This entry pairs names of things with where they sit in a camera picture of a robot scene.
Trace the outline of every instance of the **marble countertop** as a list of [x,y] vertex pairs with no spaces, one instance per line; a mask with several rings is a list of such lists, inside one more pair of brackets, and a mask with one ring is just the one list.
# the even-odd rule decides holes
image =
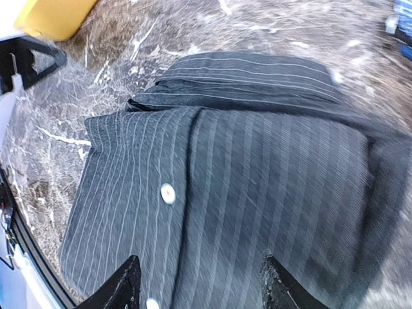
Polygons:
[[[100,0],[58,44],[68,65],[18,98],[0,158],[56,271],[90,145],[84,119],[123,108],[184,55],[248,50],[313,59],[331,69],[354,108],[412,131],[412,66],[380,27],[391,12],[385,0]],[[411,200],[363,308],[412,308]]]

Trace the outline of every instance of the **blue object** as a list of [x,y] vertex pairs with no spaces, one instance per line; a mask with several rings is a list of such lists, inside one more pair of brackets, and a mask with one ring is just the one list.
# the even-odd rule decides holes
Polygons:
[[400,44],[399,50],[402,56],[412,61],[412,48],[410,48],[409,46],[405,44]]
[[398,27],[412,38],[412,0],[395,0]]

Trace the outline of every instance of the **white button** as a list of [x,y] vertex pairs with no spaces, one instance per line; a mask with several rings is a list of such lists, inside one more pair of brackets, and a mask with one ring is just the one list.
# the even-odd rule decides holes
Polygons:
[[146,301],[147,309],[160,309],[159,304],[153,298],[148,298]]
[[163,201],[166,204],[173,204],[176,200],[176,193],[171,185],[164,183],[160,188],[160,194],[162,195]]

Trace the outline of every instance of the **pinstripe fabric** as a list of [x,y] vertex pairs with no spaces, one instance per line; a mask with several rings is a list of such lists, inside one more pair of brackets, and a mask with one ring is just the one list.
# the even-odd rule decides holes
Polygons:
[[72,287],[92,294],[136,254],[142,308],[262,308],[271,253],[326,306],[356,307],[402,206],[408,136],[342,106],[323,66],[290,57],[186,57],[135,100],[86,121],[61,250]]

